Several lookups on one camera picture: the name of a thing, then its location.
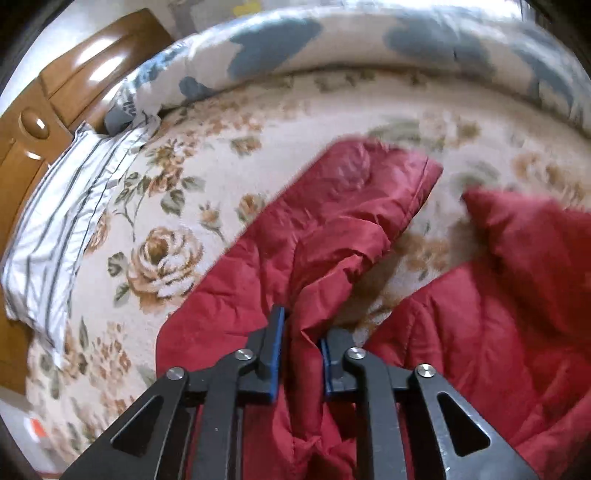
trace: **white pillow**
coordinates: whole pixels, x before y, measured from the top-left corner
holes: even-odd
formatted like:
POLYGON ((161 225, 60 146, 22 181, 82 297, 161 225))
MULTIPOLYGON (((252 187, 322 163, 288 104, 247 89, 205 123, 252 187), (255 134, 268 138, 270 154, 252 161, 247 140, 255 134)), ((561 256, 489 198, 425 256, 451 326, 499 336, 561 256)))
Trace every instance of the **white pillow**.
POLYGON ((115 137, 82 124, 37 186, 2 259, 8 317, 36 330, 60 364, 82 253, 107 202, 157 120, 115 137))

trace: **red comforter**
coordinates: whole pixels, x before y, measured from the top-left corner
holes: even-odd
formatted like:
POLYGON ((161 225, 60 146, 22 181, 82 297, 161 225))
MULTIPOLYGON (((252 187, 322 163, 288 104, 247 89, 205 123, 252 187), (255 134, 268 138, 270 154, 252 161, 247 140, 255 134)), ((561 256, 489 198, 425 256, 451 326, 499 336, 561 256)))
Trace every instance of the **red comforter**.
MULTIPOLYGON (((322 402, 317 340, 352 284, 390 248, 441 167, 373 141, 329 148, 269 205, 158 335, 158 374, 210 367, 290 312, 274 407, 247 410, 246 480, 352 478, 351 408, 322 402)), ((544 480, 591 431, 591 218, 546 200, 470 192, 489 254, 404 300, 366 347, 428 362, 544 480)))

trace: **bedding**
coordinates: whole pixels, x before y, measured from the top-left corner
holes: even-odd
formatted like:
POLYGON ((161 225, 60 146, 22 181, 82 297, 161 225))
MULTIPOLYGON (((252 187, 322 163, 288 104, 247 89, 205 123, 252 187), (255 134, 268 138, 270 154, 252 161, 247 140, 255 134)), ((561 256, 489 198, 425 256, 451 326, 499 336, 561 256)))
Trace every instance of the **bedding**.
POLYGON ((270 12, 181 41, 140 67, 115 97, 112 132, 182 105, 156 119, 158 132, 97 220, 71 277, 61 368, 39 339, 31 346, 27 397, 60 454, 72 461, 153 382, 156 334, 167 316, 327 145, 369 135, 418 149, 444 168, 409 229, 336 316, 361 344, 404 297, 482 249, 460 202, 467 186, 589 207, 591 149, 573 128, 588 128, 589 86, 574 57, 532 27, 407 9, 270 12), (256 45, 272 41, 282 21, 303 40, 279 48, 269 63, 256 45), (425 24, 439 33, 417 40, 413 32, 425 24), (420 47, 400 53, 405 38, 420 47), (331 51, 341 63, 367 57, 400 68, 243 83, 325 65, 331 51))
POLYGON ((154 121, 114 137, 87 124, 27 202, 2 259, 7 314, 26 322, 60 365, 74 272, 118 180, 154 121))

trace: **metal screw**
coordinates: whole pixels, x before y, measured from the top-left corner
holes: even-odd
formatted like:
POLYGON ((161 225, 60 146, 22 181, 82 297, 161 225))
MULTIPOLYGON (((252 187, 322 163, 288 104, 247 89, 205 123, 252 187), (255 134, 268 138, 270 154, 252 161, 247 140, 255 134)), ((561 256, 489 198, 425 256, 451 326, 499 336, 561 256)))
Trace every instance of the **metal screw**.
POLYGON ((353 360, 361 360, 363 357, 365 357, 365 350, 359 348, 358 346, 353 346, 347 350, 347 356, 353 360))
POLYGON ((431 378, 431 377, 435 376, 435 374, 437 373, 437 370, 435 370, 435 368, 429 364, 420 364, 417 367, 417 373, 421 377, 431 378))
POLYGON ((180 380, 184 377, 184 370, 181 367, 172 367, 166 372, 166 378, 169 380, 180 380))
POLYGON ((250 360, 252 357, 255 356, 255 354, 252 353, 252 350, 250 350, 249 348, 240 348, 240 350, 236 350, 234 356, 239 360, 250 360))

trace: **floral bedspread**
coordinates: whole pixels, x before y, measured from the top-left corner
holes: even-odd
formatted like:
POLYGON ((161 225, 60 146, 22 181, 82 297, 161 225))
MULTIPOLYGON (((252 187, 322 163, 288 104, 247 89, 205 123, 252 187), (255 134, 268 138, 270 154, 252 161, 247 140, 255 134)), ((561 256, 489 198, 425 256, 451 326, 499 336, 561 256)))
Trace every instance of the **floral bedspread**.
POLYGON ((334 70, 270 77, 163 119, 100 220, 77 276, 64 368, 31 348, 27 397, 73 461, 154 381, 155 339, 250 221, 331 142, 419 148, 444 173, 392 252, 335 320, 362 343, 404 297, 481 246, 467 186, 591 202, 591 145, 550 115, 476 83, 334 70))

